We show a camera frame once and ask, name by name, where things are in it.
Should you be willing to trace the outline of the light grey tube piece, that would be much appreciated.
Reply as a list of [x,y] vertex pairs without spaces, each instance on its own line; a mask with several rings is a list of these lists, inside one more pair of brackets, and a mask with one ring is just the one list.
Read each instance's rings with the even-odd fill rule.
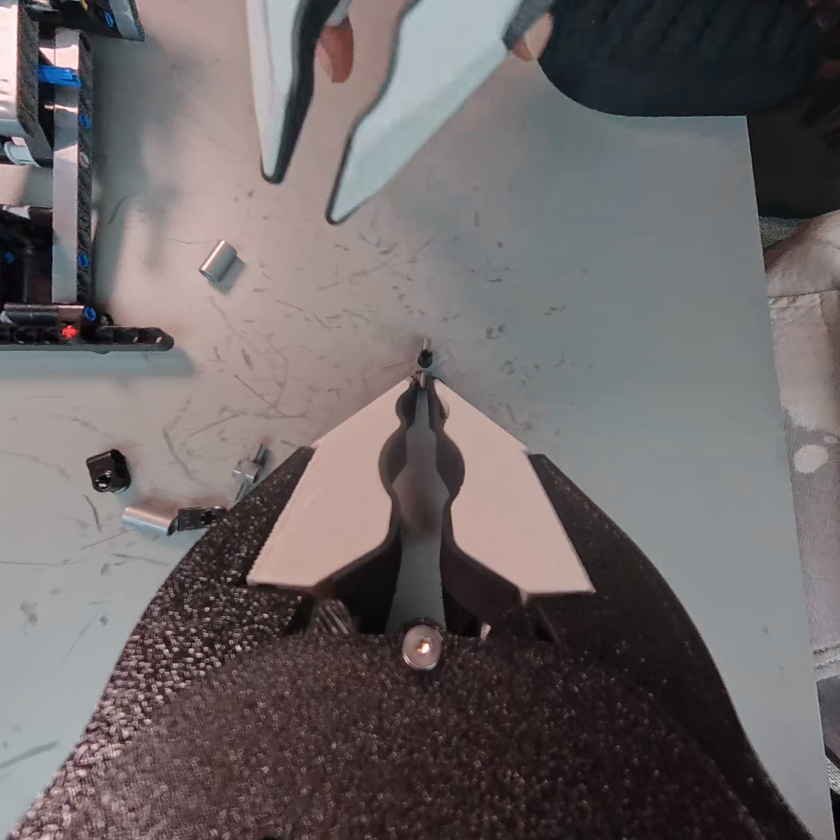
[[227,240],[219,239],[199,266],[199,273],[213,285],[224,282],[238,258],[237,249]]
[[124,527],[154,536],[171,536],[176,530],[178,509],[169,501],[148,498],[127,506],[121,516]]

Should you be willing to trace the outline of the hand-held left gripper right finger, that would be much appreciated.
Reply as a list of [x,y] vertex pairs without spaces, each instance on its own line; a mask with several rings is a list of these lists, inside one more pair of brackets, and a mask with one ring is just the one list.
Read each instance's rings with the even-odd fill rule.
[[439,569],[450,632],[477,636],[518,610],[595,587],[528,448],[438,379],[427,381],[447,491]]

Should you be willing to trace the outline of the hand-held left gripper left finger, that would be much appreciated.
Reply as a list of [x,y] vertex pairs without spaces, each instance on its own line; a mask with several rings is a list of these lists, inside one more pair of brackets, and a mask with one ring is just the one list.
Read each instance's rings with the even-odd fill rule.
[[249,585],[341,602],[383,634],[401,568],[400,503],[419,383],[405,378],[305,448],[308,457],[247,574]]

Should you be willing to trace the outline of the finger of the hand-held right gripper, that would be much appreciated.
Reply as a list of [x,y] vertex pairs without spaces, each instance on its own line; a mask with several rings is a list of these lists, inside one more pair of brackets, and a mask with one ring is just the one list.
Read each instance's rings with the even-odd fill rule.
[[385,188],[508,56],[516,1],[422,1],[402,11],[379,94],[355,121],[326,211],[342,224]]
[[347,18],[351,1],[247,1],[248,49],[261,169],[279,184],[307,117],[317,43]]

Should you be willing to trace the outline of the grey black toy chassis model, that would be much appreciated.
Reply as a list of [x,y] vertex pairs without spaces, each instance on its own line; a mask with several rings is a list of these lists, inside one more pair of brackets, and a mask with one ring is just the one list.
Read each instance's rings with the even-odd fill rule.
[[1,349],[170,350],[97,306],[90,35],[143,41],[131,1],[1,2],[2,171],[49,177],[49,205],[1,205]]

